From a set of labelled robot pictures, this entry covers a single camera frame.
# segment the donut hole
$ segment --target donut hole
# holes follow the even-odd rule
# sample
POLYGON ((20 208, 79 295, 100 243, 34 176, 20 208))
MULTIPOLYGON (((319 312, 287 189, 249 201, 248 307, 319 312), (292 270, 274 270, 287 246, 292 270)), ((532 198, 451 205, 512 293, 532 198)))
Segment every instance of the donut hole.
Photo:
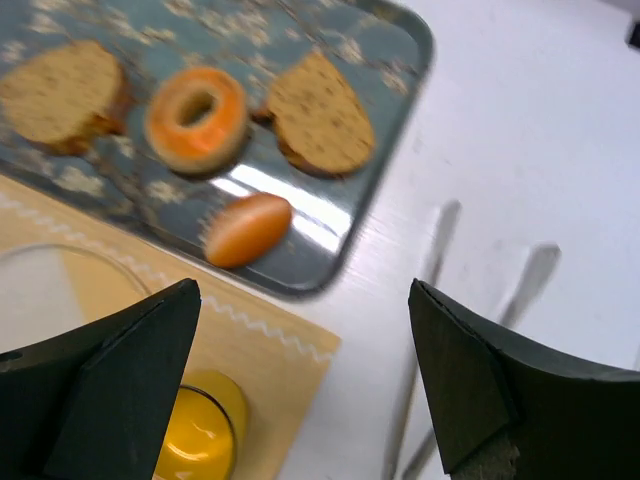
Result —
POLYGON ((216 99, 209 92, 191 95, 178 110, 178 124, 189 128, 202 122, 216 109, 216 99))

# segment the zigzag stitching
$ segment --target zigzag stitching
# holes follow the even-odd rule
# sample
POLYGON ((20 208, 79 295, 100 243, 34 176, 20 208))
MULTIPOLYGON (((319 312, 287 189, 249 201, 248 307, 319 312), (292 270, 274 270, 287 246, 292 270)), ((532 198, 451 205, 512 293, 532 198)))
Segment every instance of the zigzag stitching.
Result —
MULTIPOLYGON (((86 248, 99 250, 108 257, 126 265, 134 273, 144 273, 149 279, 159 282, 163 287, 168 287, 174 283, 164 272, 154 272, 149 265, 138 263, 131 255, 120 256, 114 248, 105 247, 99 240, 90 240, 82 232, 72 231, 68 225, 57 223, 54 218, 42 215, 38 210, 31 209, 21 202, 10 199, 3 192, 0 192, 0 209, 15 210, 19 217, 29 218, 35 225, 46 228, 51 233, 57 235, 64 234, 65 239, 70 242, 77 242, 86 248)), ((315 345, 303 344, 296 335, 285 336, 284 331, 280 327, 269 328, 269 325, 264 320, 252 321, 246 313, 236 312, 231 305, 221 305, 213 295, 203 297, 202 303, 207 307, 213 308, 216 313, 226 315, 234 323, 244 325, 248 330, 260 331, 267 338, 278 339, 284 347, 294 346, 302 356, 310 355, 316 363, 327 362, 333 358, 332 353, 318 352, 315 345)))

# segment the bread crust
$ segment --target bread crust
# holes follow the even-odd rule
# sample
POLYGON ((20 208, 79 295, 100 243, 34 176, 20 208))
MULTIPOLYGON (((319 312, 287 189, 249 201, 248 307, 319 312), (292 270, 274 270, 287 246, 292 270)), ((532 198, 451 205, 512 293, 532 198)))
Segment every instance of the bread crust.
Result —
MULTIPOLYGON (((97 46, 105 52, 108 57, 110 57, 119 72, 118 84, 115 87, 115 94, 113 95, 110 104, 101 107, 100 112, 87 112, 86 120, 84 120, 73 132, 70 132, 63 138, 56 139, 52 142, 39 141, 34 138, 30 138, 24 133, 24 129, 23 132, 16 129, 17 133, 21 134, 31 144, 51 155, 83 155, 91 148, 92 141, 96 137, 109 134, 123 135, 126 131, 126 117, 134 105, 134 99, 131 94, 131 88, 127 80, 126 73, 115 55, 106 50, 96 41, 84 40, 81 42, 87 42, 97 46)), ((49 52, 60 51, 61 49, 74 46, 77 46, 77 43, 70 43, 63 47, 57 47, 49 52)), ((45 58, 49 52, 44 52, 39 57, 45 58)), ((9 93, 5 93, 5 96, 6 101, 9 101, 11 98, 11 90, 9 90, 9 93)))
POLYGON ((252 116, 271 121, 289 163, 314 176, 354 172, 370 160, 375 146, 373 127, 357 95, 315 51, 271 84, 265 104, 252 116))

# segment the floral pattern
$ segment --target floral pattern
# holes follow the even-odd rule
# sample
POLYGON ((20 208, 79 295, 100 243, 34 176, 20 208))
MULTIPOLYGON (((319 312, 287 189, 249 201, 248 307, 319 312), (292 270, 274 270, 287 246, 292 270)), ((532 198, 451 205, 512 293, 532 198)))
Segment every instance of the floral pattern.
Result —
POLYGON ((182 203, 185 197, 183 192, 162 180, 149 183, 147 185, 147 195, 162 203, 182 203))
POLYGON ((82 192, 98 198, 103 196, 104 181, 101 178, 86 175, 77 167, 65 167, 53 183, 71 192, 82 192))
POLYGON ((4 44, 0 58, 6 63, 18 63, 24 57, 27 46, 16 40, 10 40, 4 44))
MULTIPOLYGON (((363 205, 367 185, 385 161, 380 152, 404 118, 405 97, 415 91, 423 73, 417 71, 423 47, 411 32, 394 24, 400 21, 398 9, 384 0, 372 1, 380 4, 371 13, 359 10, 356 0, 5 2, 5 11, 15 9, 15 17, 24 20, 13 22, 7 13, 0 17, 0 77, 50 46, 96 38, 121 61, 136 104, 127 118, 126 135, 100 139, 83 159, 48 157, 15 134, 0 115, 0 172, 19 171, 21 180, 83 210, 99 210, 105 219, 135 233, 161 231, 163 241, 174 236, 193 245, 199 245, 201 232, 197 227, 185 232, 184 225, 197 225, 198 219, 218 212, 238 192, 260 190, 259 182, 289 184, 304 198, 344 207, 347 225, 338 228, 342 245, 363 205), (206 182, 194 184, 174 176, 151 150, 143 128, 145 105, 169 75, 198 65, 220 68, 240 81, 249 108, 255 109, 264 105, 274 78, 311 50, 320 50, 335 62, 367 109, 381 146, 370 168, 336 182, 313 178, 289 166, 272 130, 257 124, 250 128, 252 140, 237 169, 206 182), (245 177, 235 178, 238 172, 245 177)), ((322 218, 320 211, 300 208, 299 213, 316 225, 329 228, 333 221, 322 218)), ((325 247, 314 247, 310 240, 288 238, 284 244, 287 248, 273 253, 278 259, 267 263, 290 263, 291 257, 309 258, 315 264, 337 262, 338 252, 322 256, 319 252, 325 247)), ((279 281, 280 272, 258 273, 279 281)), ((298 282, 313 283, 313 279, 298 282)))

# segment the placemat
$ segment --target placemat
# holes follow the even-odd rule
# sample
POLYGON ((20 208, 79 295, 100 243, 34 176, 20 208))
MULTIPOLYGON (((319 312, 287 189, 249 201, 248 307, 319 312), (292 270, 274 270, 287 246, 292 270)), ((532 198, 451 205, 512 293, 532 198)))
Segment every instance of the placemat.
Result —
POLYGON ((6 177, 0 177, 0 221, 0 251, 42 242, 82 247, 115 260, 152 292, 185 277, 197 280, 203 307, 187 372, 219 370, 248 398, 249 431, 233 478, 276 477, 338 337, 6 177))

